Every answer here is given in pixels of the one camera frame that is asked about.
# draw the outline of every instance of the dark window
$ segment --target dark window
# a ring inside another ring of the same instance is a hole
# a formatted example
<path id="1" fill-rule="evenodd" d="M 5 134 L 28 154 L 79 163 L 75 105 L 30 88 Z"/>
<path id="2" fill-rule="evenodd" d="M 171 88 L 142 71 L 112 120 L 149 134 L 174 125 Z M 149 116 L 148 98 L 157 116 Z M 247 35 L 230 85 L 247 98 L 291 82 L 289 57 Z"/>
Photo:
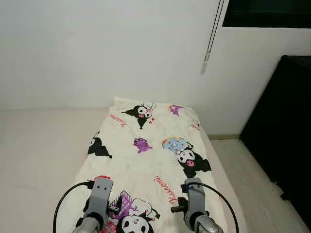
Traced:
<path id="1" fill-rule="evenodd" d="M 230 0 L 223 26 L 311 28 L 311 0 Z"/>

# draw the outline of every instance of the white wall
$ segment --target white wall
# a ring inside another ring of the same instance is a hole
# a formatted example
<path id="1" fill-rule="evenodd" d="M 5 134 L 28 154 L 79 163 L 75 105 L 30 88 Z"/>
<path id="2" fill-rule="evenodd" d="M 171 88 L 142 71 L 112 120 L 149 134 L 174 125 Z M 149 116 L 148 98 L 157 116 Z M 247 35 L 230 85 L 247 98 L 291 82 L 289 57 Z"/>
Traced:
<path id="1" fill-rule="evenodd" d="M 220 27 L 201 76 L 217 4 L 2 1 L 0 109 L 109 106 L 120 96 L 189 105 L 208 133 L 239 133 L 280 56 L 311 53 L 311 30 Z"/>

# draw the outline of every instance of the black furniture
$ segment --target black furniture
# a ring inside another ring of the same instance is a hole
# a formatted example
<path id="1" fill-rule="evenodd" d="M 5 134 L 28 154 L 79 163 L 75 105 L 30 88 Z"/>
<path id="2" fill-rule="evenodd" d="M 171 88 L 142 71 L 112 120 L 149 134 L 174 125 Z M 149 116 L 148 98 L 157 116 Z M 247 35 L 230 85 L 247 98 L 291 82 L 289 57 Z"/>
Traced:
<path id="1" fill-rule="evenodd" d="M 311 230 L 311 56 L 282 56 L 240 140 Z"/>

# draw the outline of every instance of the baseboard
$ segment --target baseboard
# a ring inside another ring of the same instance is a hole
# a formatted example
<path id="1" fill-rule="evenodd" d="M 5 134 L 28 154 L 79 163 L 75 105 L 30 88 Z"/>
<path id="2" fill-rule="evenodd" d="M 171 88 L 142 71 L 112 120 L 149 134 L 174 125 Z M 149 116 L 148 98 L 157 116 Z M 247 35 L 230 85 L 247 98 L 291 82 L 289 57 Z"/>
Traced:
<path id="1" fill-rule="evenodd" d="M 239 134 L 208 134 L 210 140 L 238 139 Z"/>

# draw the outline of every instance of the purple cartoon character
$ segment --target purple cartoon character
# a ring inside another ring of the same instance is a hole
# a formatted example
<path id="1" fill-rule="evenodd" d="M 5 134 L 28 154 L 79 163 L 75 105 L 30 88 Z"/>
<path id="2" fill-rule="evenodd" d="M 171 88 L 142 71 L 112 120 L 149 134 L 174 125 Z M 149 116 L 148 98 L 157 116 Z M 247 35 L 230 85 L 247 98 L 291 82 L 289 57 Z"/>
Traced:
<path id="1" fill-rule="evenodd" d="M 184 108 L 182 106 L 178 106 L 178 105 L 175 105 L 175 104 L 172 104 L 168 107 L 168 109 L 174 114 L 174 115 L 177 115 L 179 116 L 179 109 L 180 108 Z"/>
<path id="2" fill-rule="evenodd" d="M 154 233 L 150 223 L 160 218 L 151 204 L 122 191 L 112 206 L 121 206 L 118 215 L 109 212 L 108 224 L 101 233 Z"/>
<path id="3" fill-rule="evenodd" d="M 143 139 L 143 138 L 135 138 L 134 140 L 134 146 L 136 146 L 138 148 L 138 153 L 141 153 L 142 151 L 147 151 L 149 149 L 152 149 L 152 147 L 150 147 L 147 143 L 147 140 Z"/>

